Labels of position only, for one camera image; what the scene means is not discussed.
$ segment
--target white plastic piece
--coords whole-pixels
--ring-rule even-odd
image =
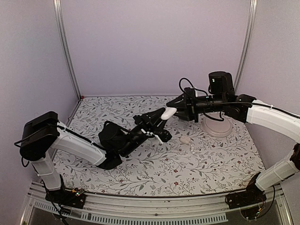
[[[155,136],[155,138],[157,139],[157,140],[159,140],[159,142],[160,142],[160,144],[163,144],[163,141],[159,138],[159,136],[158,135],[155,135],[153,132],[149,132],[149,131],[145,131],[144,129],[141,129],[141,131],[144,133],[144,134],[146,134],[147,136]]]
[[[299,170],[295,167],[294,162],[290,160],[293,152],[294,150],[275,165],[258,175],[255,185],[261,191],[265,191],[272,185],[277,184],[299,172]]]
[[[46,188],[50,191],[59,190],[61,187],[60,176],[54,168],[53,162],[46,152],[46,157],[37,161],[31,161],[31,164],[37,171],[37,175],[42,178]]]
[[[166,107],[165,112],[161,115],[162,120],[170,119],[177,112],[176,108]]]
[[[60,128],[57,128],[57,130],[60,136],[51,145],[52,148],[63,150],[86,159],[93,165],[100,165],[106,159],[104,150],[65,130],[61,130]]]
[[[209,115],[213,118],[220,119],[219,114],[211,113]],[[231,122],[227,118],[224,118],[224,121],[221,122],[205,117],[200,125],[200,128],[207,134],[218,138],[227,137],[232,132]]]
[[[266,105],[260,100],[253,103]],[[300,143],[300,120],[278,110],[253,105],[248,109],[247,122],[277,131]]]
[[[191,139],[188,136],[181,136],[179,141],[184,144],[189,144]]]

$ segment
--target purple wall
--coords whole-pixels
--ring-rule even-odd
[[[300,114],[300,2],[258,1],[239,93]],[[294,141],[256,125],[248,129],[270,167],[293,149]],[[282,183],[295,224],[300,224],[300,174]]]
[[[16,225],[29,185],[13,142],[49,110],[66,122],[76,103],[52,1],[0,1],[0,224]]]
[[[247,0],[64,0],[83,95],[178,94],[181,77],[207,89],[208,73],[236,74]]]

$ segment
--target small white object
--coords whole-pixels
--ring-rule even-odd
[[[219,114],[210,114],[210,116],[220,119]],[[207,134],[218,138],[227,137],[232,132],[231,122],[227,118],[224,118],[224,121],[220,122],[205,117],[200,125],[200,128]]]
[[[188,137],[188,136],[181,136],[181,138],[179,139],[179,141],[181,143],[184,143],[184,144],[189,144],[191,139]]]
[[[170,119],[177,112],[176,108],[166,107],[165,112],[161,115],[162,120]]]

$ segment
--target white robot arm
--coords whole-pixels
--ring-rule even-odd
[[[187,78],[182,78],[180,82],[182,80],[187,80],[192,85]],[[179,83],[183,94],[166,105],[176,108],[175,116],[182,120],[198,122],[198,114],[203,113],[212,120],[223,121],[222,117],[215,119],[206,113],[224,112],[226,116],[235,120],[261,125],[284,134],[296,142],[294,149],[285,158],[266,171],[254,175],[246,191],[232,193],[226,197],[229,208],[265,201],[264,191],[267,188],[286,180],[300,170],[300,116],[267,105],[249,95],[236,96],[230,73],[212,72],[209,74],[209,80],[208,91],[211,95],[208,95],[206,91],[194,88],[193,85],[192,88],[182,89]],[[201,91],[206,96],[198,96],[196,91]]]
[[[104,150],[96,147],[93,143],[90,143],[87,140],[75,136],[74,134],[66,131],[66,129],[67,127],[63,123],[57,123],[57,132],[59,135],[50,148],[59,149],[79,156],[96,166],[99,166],[106,160],[106,152]],[[54,168],[48,152],[45,153],[45,157],[30,162],[35,168],[37,175],[44,181],[46,188],[49,191],[60,190],[61,179]]]
[[[260,100],[254,100],[253,103],[267,105]],[[261,125],[265,128],[277,131],[278,133],[293,139],[296,143],[300,143],[300,120],[273,109],[273,106],[271,105],[270,108],[253,105],[248,109],[246,122]],[[298,151],[299,144],[296,144],[295,148],[290,151],[286,157],[266,171],[261,172],[255,182],[258,189],[265,191],[274,184],[277,184],[299,172],[299,159],[296,157]]]
[[[86,159],[93,165],[110,170],[122,163],[122,157],[134,151],[148,138],[156,137],[161,143],[171,139],[171,134],[164,130],[167,120],[176,113],[176,109],[160,108],[153,112],[134,116],[137,126],[131,131],[106,121],[99,133],[102,146],[92,142],[58,121],[55,112],[39,116],[24,126],[22,140],[15,143],[20,147],[20,154],[31,162],[38,176],[45,184],[46,199],[54,203],[83,208],[84,190],[64,189],[62,177],[54,168],[48,150],[59,149]]]

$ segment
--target patterned table surface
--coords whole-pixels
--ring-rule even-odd
[[[105,120],[133,128],[134,115],[164,107],[171,99],[174,97],[88,97],[70,128],[98,143]],[[172,134],[168,143],[159,146],[147,140],[113,170],[100,169],[63,151],[57,152],[54,164],[67,187],[98,193],[177,196],[244,188],[264,166],[245,125],[229,120],[231,135],[215,138],[203,132],[199,123],[173,116],[165,127]],[[182,135],[189,136],[191,143],[182,144]]]

